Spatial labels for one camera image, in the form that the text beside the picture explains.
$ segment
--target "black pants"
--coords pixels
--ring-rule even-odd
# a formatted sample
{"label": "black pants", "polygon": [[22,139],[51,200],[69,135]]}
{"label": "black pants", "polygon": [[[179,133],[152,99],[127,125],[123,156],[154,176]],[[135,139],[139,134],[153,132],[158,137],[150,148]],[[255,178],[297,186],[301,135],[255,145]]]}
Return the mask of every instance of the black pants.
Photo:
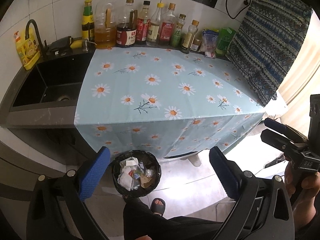
{"label": "black pants", "polygon": [[123,210],[124,240],[150,236],[152,240],[210,240],[221,222],[190,217],[165,219],[154,215],[137,199],[128,200]]}

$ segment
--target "hand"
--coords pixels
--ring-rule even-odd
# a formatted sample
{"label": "hand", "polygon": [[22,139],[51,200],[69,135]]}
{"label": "hand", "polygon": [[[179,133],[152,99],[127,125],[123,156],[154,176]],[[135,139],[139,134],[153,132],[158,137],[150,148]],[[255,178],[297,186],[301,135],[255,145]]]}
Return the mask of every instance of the hand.
{"label": "hand", "polygon": [[141,236],[137,238],[136,240],[152,240],[149,236]]}
{"label": "hand", "polygon": [[[296,191],[295,186],[292,184],[292,162],[290,159],[285,158],[289,161],[285,172],[284,172],[284,183],[287,189],[289,197],[291,197]],[[316,208],[314,206],[315,196],[320,190],[320,174],[310,175],[306,177],[302,183],[301,187],[305,189],[305,194],[301,199],[300,203],[297,205],[295,211],[293,212],[295,229],[299,230],[301,227],[310,223],[313,217],[316,215]]]}

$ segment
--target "blue floral tablecloth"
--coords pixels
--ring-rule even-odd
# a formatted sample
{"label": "blue floral tablecloth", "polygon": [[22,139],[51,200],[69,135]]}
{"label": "blue floral tablecloth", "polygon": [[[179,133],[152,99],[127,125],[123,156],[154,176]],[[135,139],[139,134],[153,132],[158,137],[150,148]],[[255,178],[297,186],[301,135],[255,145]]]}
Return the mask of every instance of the blue floral tablecloth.
{"label": "blue floral tablecloth", "polygon": [[75,125],[89,145],[156,157],[225,150],[262,119],[263,107],[234,65],[158,48],[96,50]]}

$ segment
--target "black sink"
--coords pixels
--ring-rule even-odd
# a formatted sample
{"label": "black sink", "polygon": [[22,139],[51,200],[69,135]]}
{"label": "black sink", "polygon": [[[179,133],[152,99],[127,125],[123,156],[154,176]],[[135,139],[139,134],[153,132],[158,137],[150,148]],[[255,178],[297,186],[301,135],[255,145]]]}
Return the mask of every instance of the black sink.
{"label": "black sink", "polygon": [[78,100],[93,54],[60,57],[37,64],[23,83],[13,107]]}

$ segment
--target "patterned cloth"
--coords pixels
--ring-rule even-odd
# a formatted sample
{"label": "patterned cloth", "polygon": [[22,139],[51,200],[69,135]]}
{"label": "patterned cloth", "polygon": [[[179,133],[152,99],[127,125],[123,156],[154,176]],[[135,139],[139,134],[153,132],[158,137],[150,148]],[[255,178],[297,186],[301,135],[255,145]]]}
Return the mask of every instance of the patterned cloth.
{"label": "patterned cloth", "polygon": [[263,106],[290,70],[312,9],[300,0],[253,0],[226,53]]}
{"label": "patterned cloth", "polygon": [[144,150],[156,157],[225,150],[264,109],[234,65],[177,50],[96,50],[85,75],[75,125],[96,151]]}

